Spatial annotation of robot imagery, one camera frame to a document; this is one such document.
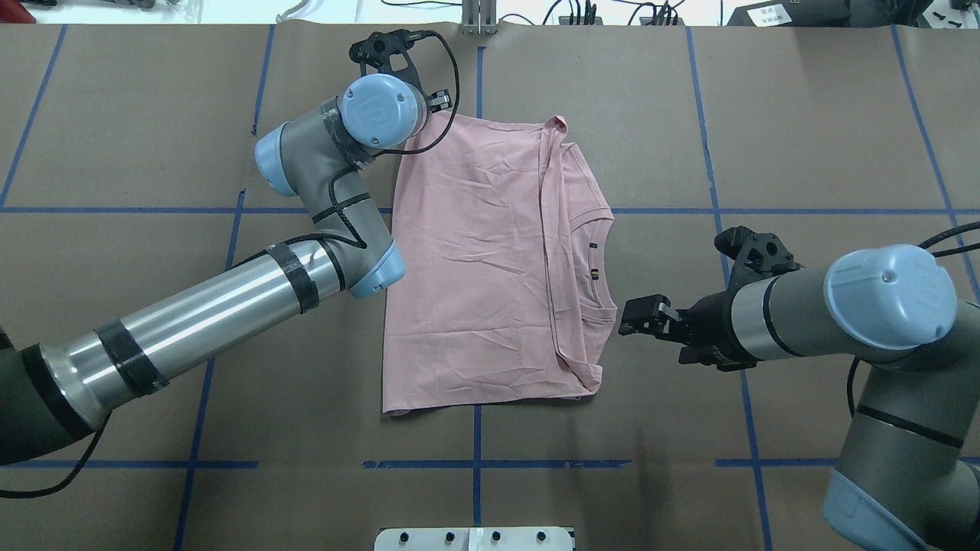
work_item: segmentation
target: pink t-shirt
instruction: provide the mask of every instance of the pink t-shirt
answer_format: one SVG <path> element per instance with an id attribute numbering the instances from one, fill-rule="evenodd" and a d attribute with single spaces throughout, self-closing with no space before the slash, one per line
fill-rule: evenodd
<path id="1" fill-rule="evenodd" d="M 430 143 L 438 113 L 407 148 Z M 402 158 L 382 409 L 595 394 L 615 323 L 603 252 L 613 213 L 567 127 L 457 116 Z"/>

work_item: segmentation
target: silver arm segment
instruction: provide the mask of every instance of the silver arm segment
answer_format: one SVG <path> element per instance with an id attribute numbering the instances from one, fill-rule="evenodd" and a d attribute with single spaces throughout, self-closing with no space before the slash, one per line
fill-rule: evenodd
<path id="1" fill-rule="evenodd" d="M 980 400 L 980 307 L 911 245 L 856 251 L 801 270 L 772 234 L 715 239 L 729 289 L 686 310 L 627 301 L 620 334 L 685 345 L 681 364 L 722 371 L 853 354 L 872 365 L 832 472 L 823 515 L 872 551 L 980 549 L 980 472 L 959 460 Z"/>
<path id="2" fill-rule="evenodd" d="M 369 102 L 351 103 L 351 121 L 368 141 L 374 125 L 389 131 L 389 143 L 377 140 L 384 147 L 421 128 L 427 108 L 409 84 L 376 74 L 344 95 L 354 89 L 396 106 L 396 121 L 364 120 L 358 109 L 370 112 Z M 403 98 L 416 104 L 406 108 Z M 392 124 L 403 133 L 390 133 Z M 375 151 L 352 136 L 337 100 L 328 100 L 280 126 L 256 150 L 273 189 L 298 194 L 317 232 L 271 245 L 224 274 L 64 346 L 36 344 L 21 352 L 0 347 L 0 465 L 78 441 L 102 427 L 115 408 L 331 294 L 350 289 L 363 298 L 398 281 L 404 263 L 359 174 Z"/>

